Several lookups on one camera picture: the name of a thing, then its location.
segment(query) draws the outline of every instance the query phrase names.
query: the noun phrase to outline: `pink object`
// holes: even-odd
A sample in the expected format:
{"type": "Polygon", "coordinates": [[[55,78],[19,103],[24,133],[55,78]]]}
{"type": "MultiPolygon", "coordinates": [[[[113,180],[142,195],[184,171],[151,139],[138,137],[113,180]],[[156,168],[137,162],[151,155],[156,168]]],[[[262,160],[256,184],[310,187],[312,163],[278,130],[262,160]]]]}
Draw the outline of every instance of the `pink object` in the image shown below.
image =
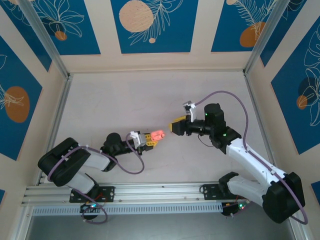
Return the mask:
{"type": "Polygon", "coordinates": [[[151,141],[156,142],[165,138],[166,134],[163,130],[153,131],[150,133],[151,141]]]}

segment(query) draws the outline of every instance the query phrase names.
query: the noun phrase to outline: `metal corner post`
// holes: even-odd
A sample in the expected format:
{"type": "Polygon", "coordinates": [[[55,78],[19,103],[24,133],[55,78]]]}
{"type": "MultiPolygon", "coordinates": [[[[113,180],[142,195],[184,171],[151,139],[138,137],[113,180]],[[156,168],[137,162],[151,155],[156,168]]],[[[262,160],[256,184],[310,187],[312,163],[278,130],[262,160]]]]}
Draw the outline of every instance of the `metal corner post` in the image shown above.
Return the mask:
{"type": "Polygon", "coordinates": [[[34,9],[32,2],[29,0],[17,0],[17,2],[25,18],[28,20],[36,36],[42,43],[44,49],[47,51],[60,73],[67,80],[69,77],[68,70],[63,63],[59,52],[50,38],[45,26],[42,24],[36,10],[34,9]]]}
{"type": "Polygon", "coordinates": [[[288,4],[290,2],[290,0],[274,0],[274,1],[277,1],[277,3],[275,4],[275,7],[270,14],[270,17],[266,21],[266,25],[263,28],[263,31],[262,31],[260,37],[256,41],[256,44],[253,47],[253,50],[252,50],[251,55],[249,57],[249,60],[244,67],[243,72],[244,72],[245,76],[250,72],[250,70],[252,69],[254,64],[259,59],[260,54],[262,53],[263,49],[265,48],[271,34],[275,30],[279,20],[282,17],[283,12],[286,10],[286,7],[288,6],[288,4]]]}

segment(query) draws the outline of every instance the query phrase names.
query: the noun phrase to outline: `ventilation grille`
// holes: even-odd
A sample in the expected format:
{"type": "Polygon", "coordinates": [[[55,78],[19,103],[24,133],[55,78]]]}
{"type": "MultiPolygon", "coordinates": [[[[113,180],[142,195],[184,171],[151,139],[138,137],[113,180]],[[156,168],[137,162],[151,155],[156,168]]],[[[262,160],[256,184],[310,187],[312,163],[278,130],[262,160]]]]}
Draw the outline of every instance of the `ventilation grille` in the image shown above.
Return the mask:
{"type": "MultiPolygon", "coordinates": [[[[108,215],[221,213],[220,202],[181,204],[110,204],[103,207],[108,215]]],[[[100,209],[86,215],[103,215],[100,209]]],[[[80,206],[37,206],[33,216],[80,215],[80,206]]]]}

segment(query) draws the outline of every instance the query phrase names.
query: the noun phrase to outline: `white floor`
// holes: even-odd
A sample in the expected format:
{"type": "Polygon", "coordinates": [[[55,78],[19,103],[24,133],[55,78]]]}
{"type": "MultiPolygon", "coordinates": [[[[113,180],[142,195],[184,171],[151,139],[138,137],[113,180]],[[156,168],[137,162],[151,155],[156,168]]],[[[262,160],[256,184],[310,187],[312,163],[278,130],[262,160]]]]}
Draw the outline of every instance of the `white floor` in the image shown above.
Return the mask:
{"type": "MultiPolygon", "coordinates": [[[[75,74],[64,109],[56,144],[67,137],[81,145],[99,149],[109,133],[117,132],[124,140],[130,131],[152,132],[163,129],[164,140],[142,155],[145,170],[130,175],[115,167],[110,172],[90,168],[83,171],[98,183],[155,183],[217,181],[234,171],[251,179],[237,162],[214,147],[206,147],[197,135],[177,136],[168,124],[185,115],[182,104],[198,102],[211,92],[230,91],[239,96],[249,113],[247,142],[267,158],[254,109],[242,72],[210,71],[137,71],[75,74]]],[[[229,95],[218,94],[197,108],[199,119],[209,103],[220,103],[228,126],[243,134],[245,115],[240,104],[229,95]]],[[[210,144],[207,136],[203,141],[210,144]]],[[[141,169],[131,153],[118,157],[130,171],[141,169]]]]}

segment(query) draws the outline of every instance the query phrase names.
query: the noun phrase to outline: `purple cable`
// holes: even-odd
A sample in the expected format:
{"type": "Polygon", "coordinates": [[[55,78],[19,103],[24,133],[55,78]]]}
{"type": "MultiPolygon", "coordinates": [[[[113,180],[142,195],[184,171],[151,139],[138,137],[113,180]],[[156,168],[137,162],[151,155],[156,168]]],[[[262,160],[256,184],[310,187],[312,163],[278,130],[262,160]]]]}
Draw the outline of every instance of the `purple cable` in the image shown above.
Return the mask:
{"type": "MultiPolygon", "coordinates": [[[[248,133],[248,127],[249,127],[249,116],[248,116],[248,111],[244,105],[244,103],[241,101],[241,99],[236,96],[235,94],[233,94],[232,92],[229,92],[229,91],[224,91],[224,90],[219,90],[219,91],[214,91],[212,93],[210,93],[208,96],[206,96],[204,99],[202,99],[201,101],[195,103],[195,105],[199,105],[201,103],[203,103],[205,100],[207,100],[208,98],[210,98],[212,95],[215,95],[215,94],[228,94],[228,95],[231,95],[233,96],[235,99],[238,100],[238,102],[241,104],[242,108],[243,108],[243,111],[244,111],[244,114],[245,114],[245,129],[244,129],[244,133],[243,133],[243,146],[244,146],[244,149],[251,155],[253,156],[256,160],[258,160],[263,166],[265,166],[270,172],[273,171],[273,169],[271,167],[269,167],[264,161],[262,161],[257,155],[255,155],[253,152],[251,152],[248,147],[247,147],[247,144],[246,144],[246,138],[247,138],[247,133],[248,133]]],[[[308,224],[308,217],[307,217],[307,213],[306,211],[304,210],[304,207],[301,205],[299,199],[297,198],[297,196],[295,195],[295,193],[292,191],[292,189],[289,187],[289,185],[275,172],[274,175],[279,179],[279,181],[285,186],[285,188],[289,191],[289,193],[291,194],[291,196],[293,197],[294,201],[296,202],[296,204],[298,205],[298,207],[300,208],[301,212],[302,212],[302,215],[303,215],[303,218],[304,218],[304,221],[294,217],[294,216],[291,216],[292,219],[296,220],[297,222],[303,224],[303,225],[307,225],[308,224]]]]}
{"type": "MultiPolygon", "coordinates": [[[[130,150],[139,158],[139,160],[141,161],[142,163],[142,169],[140,171],[137,171],[137,172],[132,172],[132,171],[128,171],[126,170],[123,166],[121,166],[121,164],[112,156],[109,156],[108,154],[105,154],[103,153],[101,150],[97,150],[97,149],[94,149],[92,147],[89,147],[89,146],[77,146],[76,148],[72,149],[71,151],[69,151],[66,155],[64,155],[55,165],[54,167],[51,169],[51,171],[49,172],[48,174],[48,181],[49,182],[52,182],[51,181],[51,176],[52,174],[55,172],[55,170],[57,169],[57,167],[59,167],[59,165],[66,160],[66,158],[68,158],[71,154],[73,154],[75,151],[79,150],[79,149],[88,149],[90,151],[93,151],[95,153],[98,153],[98,154],[101,154],[105,157],[107,157],[108,159],[114,161],[121,170],[123,170],[124,172],[126,172],[127,174],[132,174],[132,175],[137,175],[137,174],[140,174],[144,171],[145,169],[145,163],[143,161],[143,159],[141,158],[141,156],[136,152],[136,150],[130,145],[129,143],[129,136],[130,136],[130,133],[128,133],[126,136],[125,136],[125,142],[126,144],[128,145],[128,147],[130,148],[130,150]]],[[[91,197],[85,195],[84,193],[80,192],[79,190],[77,189],[73,189],[74,191],[76,191],[78,194],[82,195],[83,197],[87,198],[89,201],[91,201],[92,203],[95,203],[96,204],[96,207],[101,209],[105,215],[105,220],[103,221],[99,221],[99,222],[93,222],[93,221],[88,221],[85,219],[85,212],[87,211],[87,208],[86,210],[83,211],[81,217],[83,218],[83,220],[85,220],[86,223],[89,223],[89,224],[95,224],[95,225],[99,225],[99,224],[104,224],[107,220],[108,220],[108,214],[106,212],[106,210],[103,208],[103,206],[101,206],[99,203],[97,203],[94,199],[92,199],[91,197]]]]}

